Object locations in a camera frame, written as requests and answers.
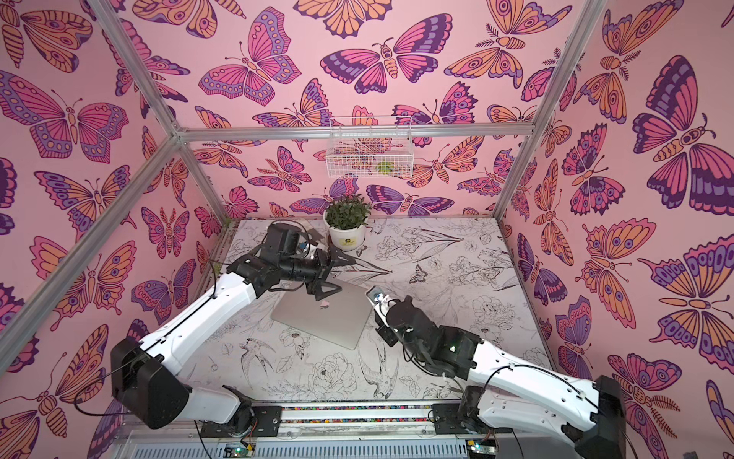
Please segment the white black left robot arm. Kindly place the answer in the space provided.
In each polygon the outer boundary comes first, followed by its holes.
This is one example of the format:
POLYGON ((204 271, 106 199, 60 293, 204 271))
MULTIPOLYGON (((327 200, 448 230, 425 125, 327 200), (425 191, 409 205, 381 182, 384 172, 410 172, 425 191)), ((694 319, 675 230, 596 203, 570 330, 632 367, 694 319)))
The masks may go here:
POLYGON ((332 269, 356 262, 335 247, 304 258, 264 247, 240 256, 173 321, 139 342, 127 338, 112 349, 106 377, 113 398, 151 430, 195 421, 219 425, 231 436, 250 433, 252 399, 232 386, 193 386, 181 378, 183 367, 225 322, 281 282, 296 281, 322 300, 340 290, 328 281, 332 269))

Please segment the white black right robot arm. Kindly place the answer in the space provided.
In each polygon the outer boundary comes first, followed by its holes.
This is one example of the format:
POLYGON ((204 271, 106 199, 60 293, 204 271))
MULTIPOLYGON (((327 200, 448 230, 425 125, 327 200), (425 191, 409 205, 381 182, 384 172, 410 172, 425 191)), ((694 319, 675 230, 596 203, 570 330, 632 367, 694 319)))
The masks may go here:
POLYGON ((563 375, 516 357, 478 335, 437 325, 411 296, 391 298, 378 288, 367 298, 378 333, 400 344, 409 363, 425 373, 466 382, 457 411, 467 430, 485 426, 545 434, 582 458, 629 455, 621 387, 563 375))

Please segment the silver laptop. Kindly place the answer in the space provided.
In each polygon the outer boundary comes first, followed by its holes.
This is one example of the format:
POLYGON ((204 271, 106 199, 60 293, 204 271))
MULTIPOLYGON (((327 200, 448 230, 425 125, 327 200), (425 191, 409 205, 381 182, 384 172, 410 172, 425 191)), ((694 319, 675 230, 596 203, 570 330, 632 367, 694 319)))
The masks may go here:
POLYGON ((345 349, 356 349, 373 309, 364 287, 338 280, 336 285, 342 290, 325 299, 316 299, 305 290, 284 294, 271 319, 345 349))

